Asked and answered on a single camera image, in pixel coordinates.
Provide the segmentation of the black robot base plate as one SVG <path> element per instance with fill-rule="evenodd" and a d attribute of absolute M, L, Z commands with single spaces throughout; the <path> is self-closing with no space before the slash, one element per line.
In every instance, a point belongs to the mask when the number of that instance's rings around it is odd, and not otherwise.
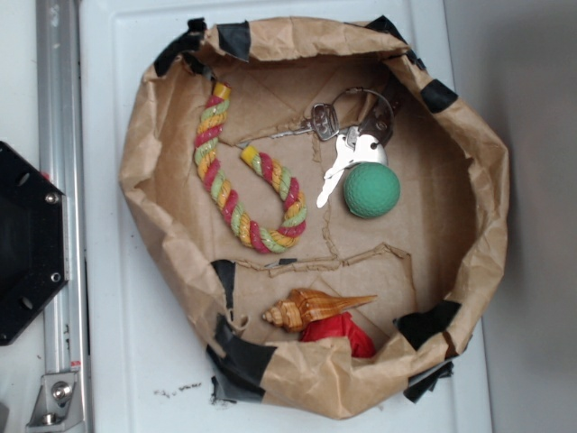
<path fill-rule="evenodd" d="M 67 282 L 62 192 L 1 143 L 1 345 L 12 344 Z"/>

